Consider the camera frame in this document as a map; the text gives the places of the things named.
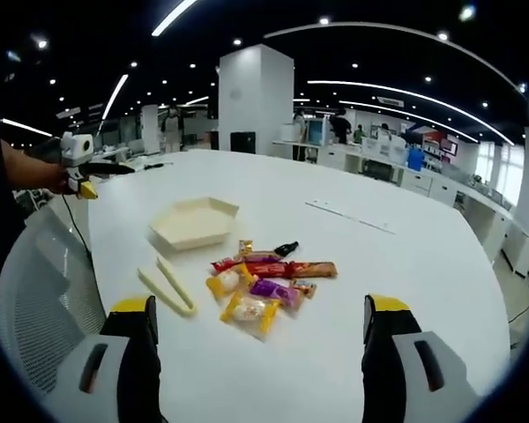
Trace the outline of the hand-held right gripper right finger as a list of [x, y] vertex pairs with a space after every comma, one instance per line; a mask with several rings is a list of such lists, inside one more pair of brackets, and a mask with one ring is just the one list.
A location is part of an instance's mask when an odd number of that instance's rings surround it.
[[364, 422], [462, 422], [480, 396], [465, 362], [401, 300], [368, 294], [361, 360]]

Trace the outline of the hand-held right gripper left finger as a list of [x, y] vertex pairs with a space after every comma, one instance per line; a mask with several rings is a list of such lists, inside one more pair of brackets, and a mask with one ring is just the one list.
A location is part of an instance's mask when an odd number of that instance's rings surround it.
[[59, 365], [56, 422], [164, 422], [153, 295], [116, 303]]

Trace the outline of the person's left hand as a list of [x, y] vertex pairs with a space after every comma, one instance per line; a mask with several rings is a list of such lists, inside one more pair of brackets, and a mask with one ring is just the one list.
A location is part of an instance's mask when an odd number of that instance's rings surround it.
[[42, 162], [38, 171], [39, 187], [48, 189], [55, 194], [71, 194], [68, 185], [68, 174], [60, 164]]

